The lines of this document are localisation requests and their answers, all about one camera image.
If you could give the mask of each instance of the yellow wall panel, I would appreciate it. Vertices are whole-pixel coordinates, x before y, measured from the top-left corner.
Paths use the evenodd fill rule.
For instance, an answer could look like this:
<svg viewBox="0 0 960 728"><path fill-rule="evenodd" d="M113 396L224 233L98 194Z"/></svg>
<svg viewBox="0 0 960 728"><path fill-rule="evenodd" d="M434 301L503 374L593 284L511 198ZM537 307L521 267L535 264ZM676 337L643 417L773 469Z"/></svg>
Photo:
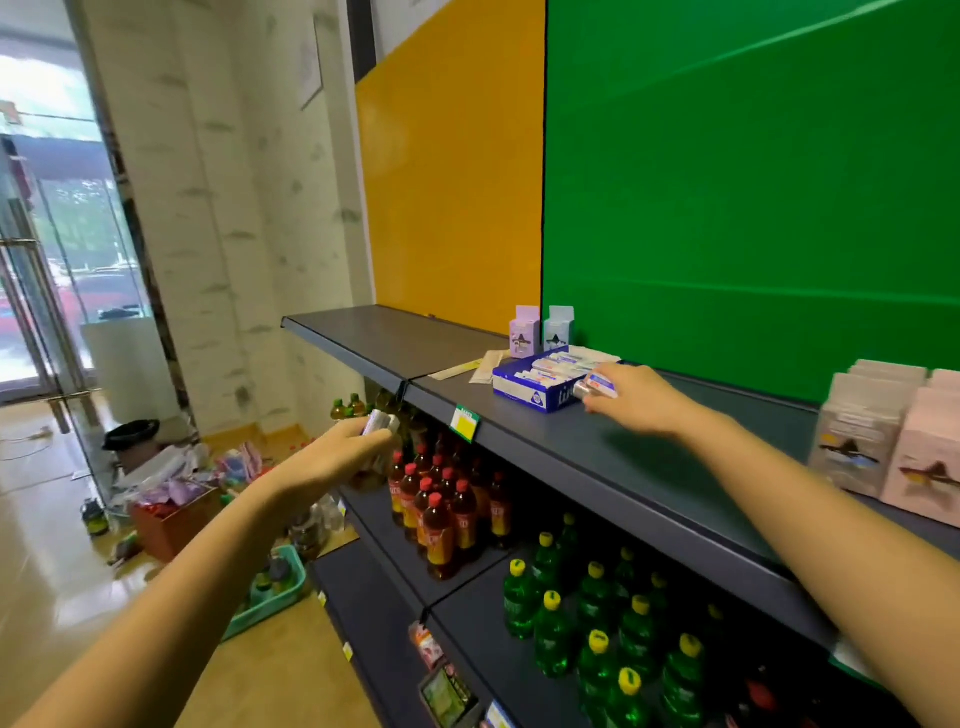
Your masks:
<svg viewBox="0 0 960 728"><path fill-rule="evenodd" d="M507 333L540 302L545 0L453 0L357 85L378 303Z"/></svg>

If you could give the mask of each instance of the hand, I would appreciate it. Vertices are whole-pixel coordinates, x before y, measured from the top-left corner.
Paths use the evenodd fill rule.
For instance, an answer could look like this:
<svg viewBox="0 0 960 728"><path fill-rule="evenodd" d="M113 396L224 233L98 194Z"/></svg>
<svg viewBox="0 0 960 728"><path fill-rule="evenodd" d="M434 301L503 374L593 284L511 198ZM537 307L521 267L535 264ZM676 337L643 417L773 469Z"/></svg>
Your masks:
<svg viewBox="0 0 960 728"><path fill-rule="evenodd" d="M279 489L291 515L307 510L331 487L345 483L365 463L400 447L389 429L361 436L368 417L344 420L257 480Z"/></svg>
<svg viewBox="0 0 960 728"><path fill-rule="evenodd" d="M633 432L679 437L703 410L650 367L601 364L594 371L613 382L619 397L591 395L584 400L587 412L607 415Z"/></svg>

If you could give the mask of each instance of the right hand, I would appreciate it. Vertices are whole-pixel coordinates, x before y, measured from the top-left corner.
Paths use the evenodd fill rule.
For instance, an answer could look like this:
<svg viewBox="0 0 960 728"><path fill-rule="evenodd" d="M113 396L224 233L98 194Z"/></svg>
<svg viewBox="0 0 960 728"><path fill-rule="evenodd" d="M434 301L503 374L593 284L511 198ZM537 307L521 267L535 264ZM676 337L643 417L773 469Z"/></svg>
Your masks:
<svg viewBox="0 0 960 728"><path fill-rule="evenodd" d="M587 412L607 415L633 432L679 437L703 409L650 367L601 364L594 371L613 382L619 397L591 395L584 400Z"/></svg>

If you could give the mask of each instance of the price tag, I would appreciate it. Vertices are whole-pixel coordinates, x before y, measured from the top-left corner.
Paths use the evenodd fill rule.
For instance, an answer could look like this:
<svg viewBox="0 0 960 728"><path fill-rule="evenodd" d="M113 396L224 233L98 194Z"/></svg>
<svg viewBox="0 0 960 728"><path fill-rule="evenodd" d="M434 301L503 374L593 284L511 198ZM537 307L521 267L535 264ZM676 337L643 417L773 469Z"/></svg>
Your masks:
<svg viewBox="0 0 960 728"><path fill-rule="evenodd" d="M479 425L480 415L470 412L462 404L457 405L457 409L453 412L453 420L450 422L450 429L472 443Z"/></svg>

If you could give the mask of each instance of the green screen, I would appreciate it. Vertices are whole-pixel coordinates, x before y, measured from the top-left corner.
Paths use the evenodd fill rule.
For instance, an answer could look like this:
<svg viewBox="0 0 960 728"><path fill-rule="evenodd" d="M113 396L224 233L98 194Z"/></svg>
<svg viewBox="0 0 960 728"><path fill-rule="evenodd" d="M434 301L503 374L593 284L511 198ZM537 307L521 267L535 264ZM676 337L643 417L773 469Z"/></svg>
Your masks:
<svg viewBox="0 0 960 728"><path fill-rule="evenodd" d="M857 5L550 2L543 303L581 343L803 400L960 368L960 4Z"/></svg>

